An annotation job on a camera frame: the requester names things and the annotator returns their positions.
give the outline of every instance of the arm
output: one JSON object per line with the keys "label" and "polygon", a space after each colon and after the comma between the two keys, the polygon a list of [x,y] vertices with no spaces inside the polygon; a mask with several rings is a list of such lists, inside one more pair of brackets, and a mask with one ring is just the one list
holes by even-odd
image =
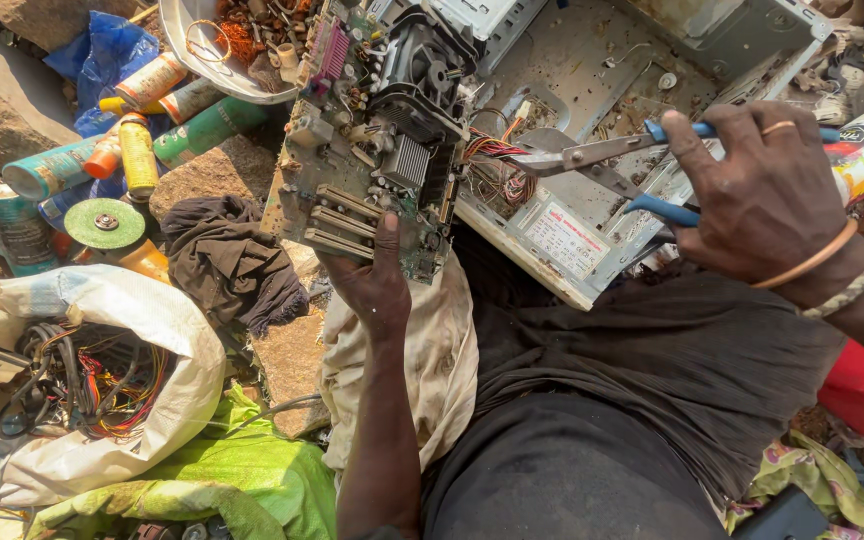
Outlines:
{"label": "arm", "polygon": [[[726,149],[716,161],[670,111],[662,117],[669,148],[702,207],[695,228],[677,228],[678,248],[698,264],[753,284],[778,276],[817,253],[846,224],[846,212],[812,114],[787,104],[715,105],[704,120]],[[792,120],[795,126],[762,131]],[[858,234],[812,271],[776,287],[802,309],[821,305],[864,271]],[[864,345],[864,293],[826,319]]]}
{"label": "arm", "polygon": [[318,254],[368,333],[358,421],[339,492],[339,538],[385,525],[419,538],[419,443],[403,367],[412,299],[399,265],[398,225],[395,214],[382,217],[371,266]]}

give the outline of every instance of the black shirt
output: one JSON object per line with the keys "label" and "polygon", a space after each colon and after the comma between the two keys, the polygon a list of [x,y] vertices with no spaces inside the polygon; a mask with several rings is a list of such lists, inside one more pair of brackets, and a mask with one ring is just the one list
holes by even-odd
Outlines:
{"label": "black shirt", "polygon": [[[474,423],[439,464],[424,539],[728,538],[699,483],[605,402],[530,394]],[[382,527],[362,538],[399,538]]]}

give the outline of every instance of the person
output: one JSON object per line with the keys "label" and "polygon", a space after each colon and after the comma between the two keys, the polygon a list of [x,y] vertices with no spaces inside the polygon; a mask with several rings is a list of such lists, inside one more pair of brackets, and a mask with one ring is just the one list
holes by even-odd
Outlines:
{"label": "person", "polygon": [[[843,335],[864,345],[864,240],[810,113],[754,102],[712,106],[704,120],[721,161],[687,117],[661,119],[702,209],[698,227],[674,229],[678,250],[702,272],[582,312],[456,232],[479,337],[476,405],[424,473],[403,376],[398,218],[382,217],[371,265],[319,254],[368,328],[340,538],[726,537],[717,513],[815,403]],[[830,309],[853,283],[861,293]]]}

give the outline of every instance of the grinding disc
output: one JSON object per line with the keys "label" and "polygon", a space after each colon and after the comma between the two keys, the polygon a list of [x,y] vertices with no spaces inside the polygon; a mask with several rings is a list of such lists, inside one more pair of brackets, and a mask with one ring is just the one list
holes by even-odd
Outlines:
{"label": "grinding disc", "polygon": [[145,218],[128,202],[88,199],[65,213],[65,230],[83,246],[99,250],[123,248],[142,238]]}

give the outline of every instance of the teal can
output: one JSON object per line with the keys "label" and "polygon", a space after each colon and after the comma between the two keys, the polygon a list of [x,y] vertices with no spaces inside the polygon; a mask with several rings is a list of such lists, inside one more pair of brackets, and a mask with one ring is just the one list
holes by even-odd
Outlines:
{"label": "teal can", "polygon": [[152,151],[163,165],[174,169],[268,119],[265,105],[222,98],[188,122],[164,132],[152,143]]}
{"label": "teal can", "polygon": [[20,197],[0,183],[0,254],[13,276],[32,276],[59,268],[51,231],[35,201]]}
{"label": "teal can", "polygon": [[104,133],[97,134],[6,163],[2,167],[2,181],[12,191],[31,201],[42,201],[78,186],[92,179],[82,166],[104,136]]}

